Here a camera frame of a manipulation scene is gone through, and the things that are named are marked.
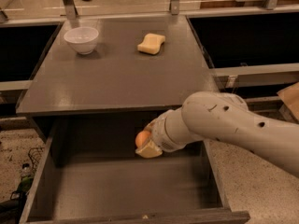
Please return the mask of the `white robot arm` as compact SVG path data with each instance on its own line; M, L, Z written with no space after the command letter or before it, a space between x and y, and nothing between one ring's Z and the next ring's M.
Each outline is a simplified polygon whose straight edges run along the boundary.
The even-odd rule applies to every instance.
M144 132L148 136L136 143L135 153L146 159L210 139L251 151L299 176L299 125L255 114L236 94L196 92L182 107L150 122Z

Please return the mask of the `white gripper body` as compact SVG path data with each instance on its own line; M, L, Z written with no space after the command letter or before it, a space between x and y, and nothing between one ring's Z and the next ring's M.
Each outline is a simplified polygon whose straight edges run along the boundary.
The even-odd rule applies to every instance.
M164 152L174 152L187 145L187 127L180 109L168 110L152 122L151 140Z

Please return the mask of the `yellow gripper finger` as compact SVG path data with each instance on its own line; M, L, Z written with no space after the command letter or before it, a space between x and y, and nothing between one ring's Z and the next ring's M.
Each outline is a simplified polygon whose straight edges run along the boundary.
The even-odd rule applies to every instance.
M137 155L145 159L159 157L163 154L162 150L151 140L146 140L141 147L135 151Z
M154 121L148 123L147 126L144 128L144 130L145 130L145 131L148 131L148 132L152 132L154 123L155 123Z

